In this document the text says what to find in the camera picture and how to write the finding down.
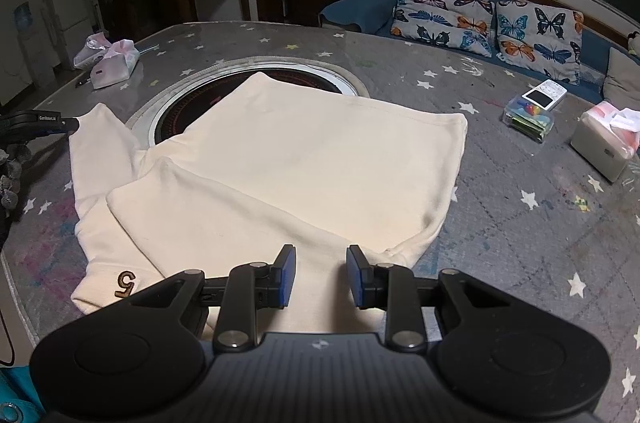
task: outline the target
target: orange butterfly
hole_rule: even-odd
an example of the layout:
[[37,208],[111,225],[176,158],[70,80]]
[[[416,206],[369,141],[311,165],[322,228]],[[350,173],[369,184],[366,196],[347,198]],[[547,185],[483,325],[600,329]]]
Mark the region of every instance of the orange butterfly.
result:
[[528,44],[517,45],[508,40],[504,40],[500,42],[500,45],[504,47],[504,50],[509,56],[515,56],[516,54],[520,54],[520,56],[526,56],[531,62],[536,61],[536,57],[533,55],[533,48]]
[[481,35],[486,36],[486,22],[476,22],[475,19],[469,20],[466,17],[458,16],[458,27],[464,29],[473,29],[473,31],[477,31]]
[[579,11],[574,11],[575,32],[580,34],[584,26],[584,15]]

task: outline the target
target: metal screw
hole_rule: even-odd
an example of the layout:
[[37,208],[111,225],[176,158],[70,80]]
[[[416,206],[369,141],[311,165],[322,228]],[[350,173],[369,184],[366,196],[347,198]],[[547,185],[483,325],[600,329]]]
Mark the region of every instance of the metal screw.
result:
[[424,343],[424,337],[415,331],[398,331],[391,337],[392,342],[400,347],[412,349]]
[[225,331],[218,336],[218,342],[226,347],[240,347],[249,341],[249,335],[242,331]]

